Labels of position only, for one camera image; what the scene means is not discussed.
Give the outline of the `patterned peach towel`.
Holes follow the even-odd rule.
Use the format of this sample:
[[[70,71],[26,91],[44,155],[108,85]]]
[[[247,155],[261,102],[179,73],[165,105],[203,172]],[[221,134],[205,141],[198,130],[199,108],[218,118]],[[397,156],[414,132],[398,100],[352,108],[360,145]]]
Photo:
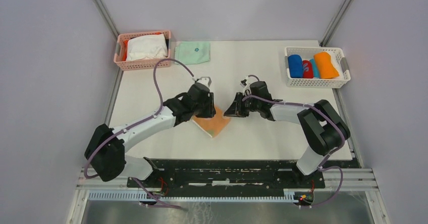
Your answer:
[[[203,132],[207,133],[211,138],[216,137],[231,121],[230,117],[224,116],[224,112],[215,105],[216,114],[213,118],[198,118],[192,117],[195,123]]]

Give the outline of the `blue microfiber towel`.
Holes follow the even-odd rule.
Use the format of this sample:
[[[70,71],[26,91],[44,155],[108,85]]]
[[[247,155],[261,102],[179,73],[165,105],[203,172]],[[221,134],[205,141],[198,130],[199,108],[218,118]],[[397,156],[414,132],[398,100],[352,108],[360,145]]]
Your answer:
[[[289,55],[288,66],[291,78],[303,78],[302,58],[297,54]]]

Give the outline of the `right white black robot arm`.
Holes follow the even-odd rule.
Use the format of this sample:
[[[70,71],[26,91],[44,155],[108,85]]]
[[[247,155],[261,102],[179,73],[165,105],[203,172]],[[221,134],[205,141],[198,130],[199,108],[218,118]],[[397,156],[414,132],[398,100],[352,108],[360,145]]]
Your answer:
[[[322,99],[314,104],[287,102],[273,99],[266,82],[241,81],[242,91],[237,92],[226,117],[245,118],[258,112],[266,120],[287,121],[301,126],[308,147],[297,160],[292,173],[292,183],[306,187],[311,174],[320,170],[330,156],[343,147],[350,137],[348,126],[329,101]]]

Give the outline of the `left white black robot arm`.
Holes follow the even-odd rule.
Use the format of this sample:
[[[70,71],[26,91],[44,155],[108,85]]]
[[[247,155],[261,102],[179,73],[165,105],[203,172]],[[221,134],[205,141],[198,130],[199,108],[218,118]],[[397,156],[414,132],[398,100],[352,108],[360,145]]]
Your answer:
[[[199,79],[187,92],[162,102],[154,113],[130,124],[110,128],[99,125],[84,152],[87,163],[99,177],[109,182],[119,176],[134,177],[147,187],[158,183],[159,174],[147,158],[137,158],[126,153],[152,135],[176,127],[193,117],[213,118],[216,109],[209,83]]]

